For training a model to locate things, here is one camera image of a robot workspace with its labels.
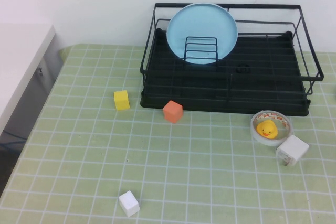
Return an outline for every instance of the dish rack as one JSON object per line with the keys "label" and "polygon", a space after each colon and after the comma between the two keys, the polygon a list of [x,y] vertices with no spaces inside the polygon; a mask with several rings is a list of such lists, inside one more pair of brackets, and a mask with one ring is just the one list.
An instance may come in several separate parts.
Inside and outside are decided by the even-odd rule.
{"label": "dish rack", "polygon": [[215,60],[199,65],[186,61],[193,50],[190,37],[185,40],[182,59],[166,39],[169,21],[187,5],[155,4],[140,67],[143,107],[161,109],[173,100],[184,110],[308,114],[307,96],[324,75],[301,6],[219,4],[234,17],[238,40],[231,53],[218,59],[217,38],[198,37],[200,44],[212,46],[204,52]]}

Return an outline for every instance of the blue plate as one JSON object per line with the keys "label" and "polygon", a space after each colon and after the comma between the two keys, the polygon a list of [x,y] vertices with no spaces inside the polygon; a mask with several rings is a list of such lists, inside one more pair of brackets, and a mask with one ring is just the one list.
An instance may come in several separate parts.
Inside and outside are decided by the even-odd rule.
{"label": "blue plate", "polygon": [[194,64],[209,64],[227,56],[238,38],[235,20],[215,4],[192,4],[184,7],[171,19],[167,28],[167,41],[172,51]]}

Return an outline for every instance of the yellow rubber duck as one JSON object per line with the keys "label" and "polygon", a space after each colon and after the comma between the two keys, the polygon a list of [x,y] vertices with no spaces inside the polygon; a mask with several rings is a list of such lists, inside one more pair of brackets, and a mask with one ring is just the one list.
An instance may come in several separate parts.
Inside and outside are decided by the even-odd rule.
{"label": "yellow rubber duck", "polygon": [[274,139],[278,135],[278,128],[272,120],[266,120],[258,124],[257,132],[263,137]]}

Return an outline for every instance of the roll of tape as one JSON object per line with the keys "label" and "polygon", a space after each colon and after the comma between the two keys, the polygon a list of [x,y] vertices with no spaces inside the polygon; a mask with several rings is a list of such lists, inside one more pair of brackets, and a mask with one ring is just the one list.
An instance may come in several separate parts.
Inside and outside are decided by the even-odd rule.
{"label": "roll of tape", "polygon": [[[278,139],[276,138],[269,139],[269,138],[261,136],[256,131],[256,126],[257,126],[258,121],[261,122],[263,119],[280,121],[285,127],[285,129],[287,130],[286,136],[283,138],[278,138]],[[276,112],[276,111],[272,111],[272,110],[260,111],[257,114],[255,114],[251,119],[250,130],[251,130],[251,135],[255,140],[257,140],[261,144],[265,144],[268,146],[278,146],[282,144],[289,136],[293,135],[293,125],[291,124],[289,119],[283,114]]]}

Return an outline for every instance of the white block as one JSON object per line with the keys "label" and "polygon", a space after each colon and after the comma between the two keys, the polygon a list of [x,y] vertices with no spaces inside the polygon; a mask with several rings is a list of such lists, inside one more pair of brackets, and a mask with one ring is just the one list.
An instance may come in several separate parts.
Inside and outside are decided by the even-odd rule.
{"label": "white block", "polygon": [[295,165],[307,152],[309,145],[294,135],[287,138],[276,151],[277,157],[283,159],[286,165]]}
{"label": "white block", "polygon": [[132,216],[140,210],[139,203],[131,191],[119,196],[119,203],[127,217]]}

